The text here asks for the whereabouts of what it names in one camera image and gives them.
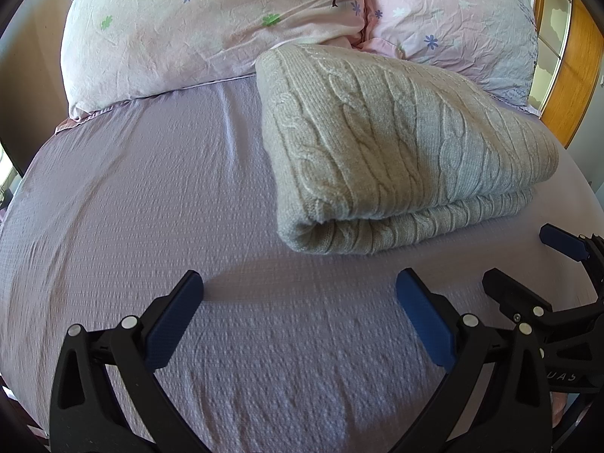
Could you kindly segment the pink floral pillow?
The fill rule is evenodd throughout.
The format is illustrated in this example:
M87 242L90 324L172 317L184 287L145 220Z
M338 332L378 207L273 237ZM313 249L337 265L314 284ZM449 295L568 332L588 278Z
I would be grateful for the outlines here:
M527 108L538 60L529 0L365 0L361 50L457 72Z

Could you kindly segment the beige cable-knit sweater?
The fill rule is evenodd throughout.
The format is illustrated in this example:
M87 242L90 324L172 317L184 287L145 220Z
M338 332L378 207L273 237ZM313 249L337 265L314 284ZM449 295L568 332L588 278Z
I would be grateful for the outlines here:
M293 251L372 255L523 210L559 154L456 72L325 45L256 62L276 226Z

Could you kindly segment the lavender bed sheet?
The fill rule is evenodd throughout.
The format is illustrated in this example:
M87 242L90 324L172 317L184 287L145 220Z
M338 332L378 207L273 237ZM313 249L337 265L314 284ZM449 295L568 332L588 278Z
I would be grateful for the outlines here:
M298 254L276 201L254 79L134 101L49 138L1 229L1 372L46 425L69 325L112 328L201 274L204 302L157 378L215 452L386 452L442 377L394 293L413 268L460 312L505 326L499 268L555 308L587 274L539 241L598 234L603 212L561 153L517 216L368 257Z

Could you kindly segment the white floral pillow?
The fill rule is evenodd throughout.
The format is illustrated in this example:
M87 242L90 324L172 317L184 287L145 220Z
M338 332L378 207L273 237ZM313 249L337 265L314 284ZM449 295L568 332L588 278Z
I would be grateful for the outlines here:
M72 0L60 69L69 117L246 76L288 43L355 44L364 0Z

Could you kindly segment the wooden headboard cabinet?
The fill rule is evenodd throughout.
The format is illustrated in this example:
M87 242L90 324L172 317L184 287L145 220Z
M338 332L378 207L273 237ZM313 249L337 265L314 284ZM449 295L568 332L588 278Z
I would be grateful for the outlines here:
M603 0L532 0L538 66L529 103L563 146L585 118L603 56Z

